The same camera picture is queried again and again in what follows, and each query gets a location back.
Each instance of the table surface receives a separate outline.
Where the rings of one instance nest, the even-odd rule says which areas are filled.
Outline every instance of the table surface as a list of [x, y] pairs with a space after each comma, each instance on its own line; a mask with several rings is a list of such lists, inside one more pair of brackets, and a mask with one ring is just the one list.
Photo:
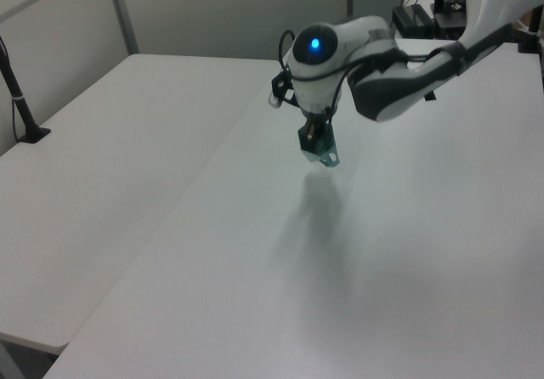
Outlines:
[[504, 45], [379, 124], [344, 87], [334, 169], [264, 88], [46, 378], [541, 378], [539, 68]]
[[277, 69], [132, 56], [2, 156], [0, 339], [59, 353]]

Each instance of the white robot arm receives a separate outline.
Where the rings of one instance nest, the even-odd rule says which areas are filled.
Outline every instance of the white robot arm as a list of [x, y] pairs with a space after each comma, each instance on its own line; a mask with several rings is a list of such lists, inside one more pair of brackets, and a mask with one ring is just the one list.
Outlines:
[[388, 24], [372, 16], [343, 25], [316, 24], [296, 37], [284, 71], [273, 81], [282, 100], [287, 88], [307, 118], [299, 131], [311, 161], [334, 167], [338, 160], [331, 120], [345, 77], [357, 111], [377, 122], [399, 116], [427, 93], [462, 74], [509, 37], [512, 24], [544, 0], [467, 0], [467, 28], [461, 38], [429, 55], [416, 69], [399, 50]]

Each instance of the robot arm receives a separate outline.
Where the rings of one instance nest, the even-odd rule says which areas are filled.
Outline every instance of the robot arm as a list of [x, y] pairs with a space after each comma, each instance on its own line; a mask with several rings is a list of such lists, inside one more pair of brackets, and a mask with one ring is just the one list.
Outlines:
[[281, 99], [292, 87], [307, 118], [299, 131], [301, 148], [326, 166], [336, 153], [331, 120], [345, 77], [357, 111], [377, 122], [395, 118], [427, 93], [462, 74], [505, 42], [512, 23], [544, 0], [467, 0], [467, 28], [459, 41], [430, 54], [416, 69], [401, 52], [388, 24], [365, 17], [343, 25], [318, 24], [296, 37], [280, 87]]

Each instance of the table leg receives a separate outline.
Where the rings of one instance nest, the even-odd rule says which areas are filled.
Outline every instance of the table leg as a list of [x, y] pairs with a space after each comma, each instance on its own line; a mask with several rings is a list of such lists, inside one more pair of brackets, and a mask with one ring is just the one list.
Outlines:
[[21, 373], [19, 367], [15, 364], [14, 360], [9, 356], [6, 348], [3, 347], [0, 342], [0, 375], [5, 379], [25, 379], [25, 376]]

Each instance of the equipment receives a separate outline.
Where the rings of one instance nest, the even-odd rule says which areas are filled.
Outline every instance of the equipment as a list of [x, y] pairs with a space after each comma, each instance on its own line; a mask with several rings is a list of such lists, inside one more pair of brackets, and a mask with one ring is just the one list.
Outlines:
[[37, 143], [40, 139], [51, 133], [51, 130], [48, 128], [39, 127], [34, 121], [32, 113], [28, 108], [28, 104], [26, 103], [25, 96], [20, 90], [19, 83], [17, 83], [14, 71], [11, 69], [8, 50], [6, 49], [2, 37], [0, 37], [0, 72], [2, 72], [2, 76], [8, 85], [9, 92], [11, 93], [12, 113], [14, 115], [14, 108], [17, 107], [17, 110], [25, 123], [25, 135], [21, 139], [18, 139], [15, 133], [15, 116], [13, 117], [15, 139], [21, 143]]
[[[299, 106], [307, 119], [299, 130], [302, 150], [311, 161], [335, 167], [339, 160], [332, 117], [344, 78], [361, 115], [376, 122], [390, 120], [493, 52], [510, 37], [513, 22], [541, 3], [544, 0], [467, 0], [463, 35], [424, 58], [399, 50], [387, 22], [377, 16], [309, 26], [297, 35], [286, 65], [280, 55], [282, 72], [272, 81], [270, 103]], [[409, 69], [410, 61], [424, 63]], [[286, 99], [289, 89], [294, 96]]]

